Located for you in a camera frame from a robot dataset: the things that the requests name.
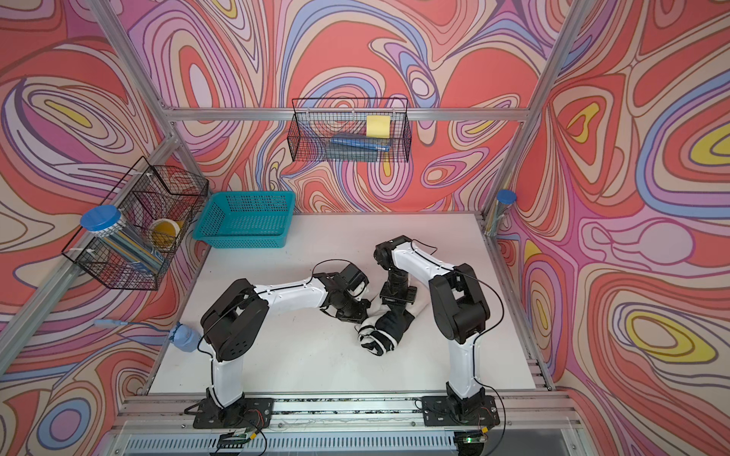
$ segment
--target teal plastic basket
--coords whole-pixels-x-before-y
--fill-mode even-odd
[[[284,247],[294,192],[213,193],[193,238],[217,249]]]

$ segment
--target black wire basket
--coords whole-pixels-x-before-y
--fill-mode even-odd
[[[146,163],[144,171],[133,173],[142,160]],[[142,157],[119,179],[102,204],[125,184],[131,185],[131,188],[117,208],[143,238],[157,246],[163,258],[159,272],[146,273],[131,267],[122,256],[95,236],[91,237],[85,247],[72,248],[84,242],[87,233],[84,228],[79,228],[74,233],[62,253],[107,288],[157,290],[193,222],[193,217],[206,200],[208,181],[176,166],[150,165]],[[170,236],[151,230],[151,225],[158,219],[176,221],[180,232],[176,236]]]
[[[292,161],[406,162],[408,99],[294,98],[287,141]],[[368,136],[368,116],[390,118],[388,137]]]

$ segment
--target white table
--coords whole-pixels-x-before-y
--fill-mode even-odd
[[[370,279],[366,298],[380,292],[387,272],[372,257],[375,245],[399,235],[437,246],[436,258],[468,263],[476,275],[501,293],[496,274],[471,214],[427,215],[295,215],[282,249],[213,249],[203,265],[180,322],[201,330],[200,318],[235,280],[276,285],[308,277],[328,258],[353,261]],[[317,272],[341,271],[343,262],[320,265]],[[430,300],[418,287],[417,300]],[[483,287],[492,317],[501,309]],[[398,347],[382,357],[360,347],[354,325],[318,310],[267,317],[253,347],[244,355],[242,375],[248,393],[375,393],[443,391],[448,380],[447,340],[428,305],[413,321]],[[201,348],[212,351],[205,342]],[[498,390],[533,390],[510,313],[477,343],[480,381]],[[210,385],[210,359],[170,345],[150,393],[203,393]]]

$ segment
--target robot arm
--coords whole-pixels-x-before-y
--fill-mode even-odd
[[[402,307],[414,301],[415,288],[407,286],[408,274],[429,286],[436,325],[449,341],[448,403],[457,417],[473,413],[485,401],[484,389],[474,377],[479,371],[479,366],[475,366],[474,341],[485,330],[485,321],[490,317],[474,269],[468,264],[454,266],[440,261],[414,246],[406,236],[378,244],[374,257],[388,271],[388,281],[380,296],[391,310],[381,319],[393,319],[388,314],[401,314]]]
[[[209,396],[222,409],[243,396],[243,355],[253,346],[267,315],[314,308],[344,322],[362,323],[370,306],[360,299],[367,285],[367,277],[353,264],[341,272],[281,285],[233,282],[200,320],[205,341],[215,351]]]

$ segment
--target colorful patterned wall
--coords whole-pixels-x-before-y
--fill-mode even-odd
[[[290,107],[406,96],[524,107],[568,6],[552,1],[124,2],[118,16],[169,107]],[[476,211],[516,128],[419,122],[412,160],[295,163],[285,122],[179,124],[213,190],[293,190],[302,212]]]
[[[292,190],[302,212],[477,211],[516,122],[434,122],[407,163],[291,162],[287,122],[193,122],[179,130],[219,190]]]
[[[81,214],[161,135],[83,0],[0,1],[0,329],[58,264]],[[87,455],[137,393],[203,255],[187,239],[158,292],[82,275],[0,378],[0,455]]]
[[[497,98],[524,107],[568,8],[537,0],[117,3],[171,107],[290,107],[298,96],[355,93],[405,95],[417,107]]]
[[[599,1],[499,244],[602,455],[730,454],[730,3]]]

